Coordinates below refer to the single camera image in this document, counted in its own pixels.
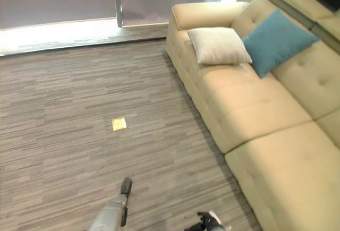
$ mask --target beige sofa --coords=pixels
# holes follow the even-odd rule
[[[175,5],[166,49],[263,230],[339,231],[339,54],[317,41],[260,79],[249,64],[198,65],[187,34],[231,27],[244,37],[275,9]]]

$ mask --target gray striped carpet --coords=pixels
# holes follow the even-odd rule
[[[183,230],[206,210],[260,230],[164,50],[155,40],[1,59],[1,230],[86,230],[126,176],[122,230]],[[112,131],[116,117],[127,129]]]

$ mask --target backrest cushion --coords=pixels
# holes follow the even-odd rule
[[[272,73],[313,119],[340,108],[340,56],[323,41],[315,42]]]
[[[242,40],[253,60],[254,69],[263,78],[319,38],[301,29],[276,10]]]
[[[268,0],[253,0],[242,13],[235,18],[231,28],[243,38],[249,35],[275,10],[277,10],[277,7]]]

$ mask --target tufted upholstery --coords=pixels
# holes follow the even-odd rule
[[[198,6],[195,17],[205,14]],[[277,9],[268,0],[239,7],[225,23],[241,37]],[[249,64],[198,65],[186,32],[196,22],[183,20],[192,10],[173,10],[166,49],[263,230],[340,230],[339,56],[320,41],[263,79]]]
[[[198,65],[187,32],[170,30],[168,53],[223,153],[261,135],[311,120],[271,74],[261,80],[249,64]]]
[[[340,108],[340,56],[322,41],[273,70],[273,75],[314,119]]]
[[[315,122],[225,156],[263,230],[340,230],[340,151]]]

